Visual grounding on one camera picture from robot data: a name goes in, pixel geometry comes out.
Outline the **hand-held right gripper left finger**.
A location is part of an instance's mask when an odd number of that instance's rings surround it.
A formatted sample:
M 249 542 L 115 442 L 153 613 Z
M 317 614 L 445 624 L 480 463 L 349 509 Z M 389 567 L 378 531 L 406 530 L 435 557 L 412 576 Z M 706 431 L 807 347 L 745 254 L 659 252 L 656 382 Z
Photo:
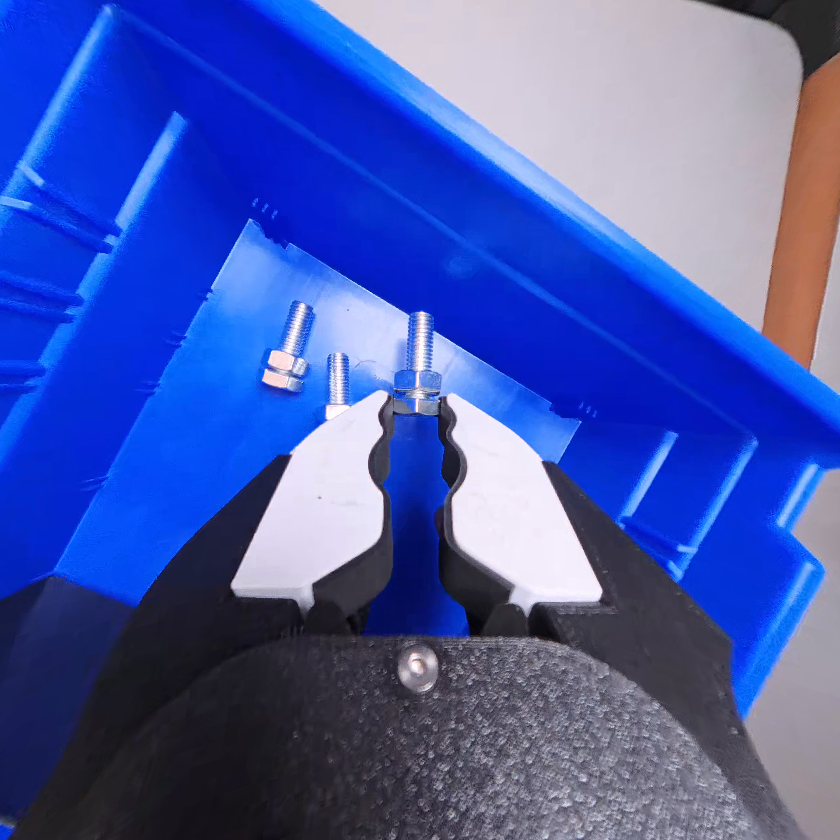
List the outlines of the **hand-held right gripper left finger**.
M 379 390 L 293 449 L 232 580 L 237 597 L 291 600 L 302 614 L 328 602 L 345 617 L 373 602 L 393 568 L 393 432 Z

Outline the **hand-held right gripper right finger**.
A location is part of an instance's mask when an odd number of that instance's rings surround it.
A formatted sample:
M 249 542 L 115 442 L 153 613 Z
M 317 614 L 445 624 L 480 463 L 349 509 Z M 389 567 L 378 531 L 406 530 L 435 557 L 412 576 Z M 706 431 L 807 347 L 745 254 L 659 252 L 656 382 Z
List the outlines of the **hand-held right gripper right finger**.
M 438 572 L 480 627 L 500 607 L 596 607 L 603 587 L 539 454 L 465 398 L 442 398 L 448 486 L 436 514 Z

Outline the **blue storage bin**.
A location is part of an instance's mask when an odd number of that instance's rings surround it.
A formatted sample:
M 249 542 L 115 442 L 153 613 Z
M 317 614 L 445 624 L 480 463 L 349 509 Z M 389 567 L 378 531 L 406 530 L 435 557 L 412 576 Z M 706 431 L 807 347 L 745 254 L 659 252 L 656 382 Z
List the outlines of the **blue storage bin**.
M 314 310 L 301 392 L 262 385 Z M 2 598 L 133 605 L 431 312 L 455 392 L 732 643 L 749 713 L 824 571 L 838 395 L 311 2 L 2 2 Z

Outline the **silver hex bolt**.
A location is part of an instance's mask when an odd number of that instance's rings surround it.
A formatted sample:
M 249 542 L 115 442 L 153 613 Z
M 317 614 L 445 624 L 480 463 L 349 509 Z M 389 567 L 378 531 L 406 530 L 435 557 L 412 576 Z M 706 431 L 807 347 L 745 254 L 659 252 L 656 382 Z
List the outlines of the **silver hex bolt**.
M 425 311 L 412 312 L 408 318 L 406 360 L 402 370 L 434 371 L 433 360 L 434 317 Z M 395 415 L 434 417 L 439 413 L 440 393 L 431 399 L 420 399 L 413 398 L 414 394 L 393 390 L 393 412 Z
M 346 353 L 332 352 L 327 359 L 328 401 L 324 408 L 331 421 L 350 408 L 350 360 Z
M 284 350 L 306 360 L 306 350 L 314 322 L 314 310 L 309 304 L 294 300 L 290 303 L 287 320 L 280 337 L 280 345 L 273 350 Z M 280 374 L 264 367 L 260 381 L 270 388 L 298 394 L 307 375 L 298 379 L 286 374 Z

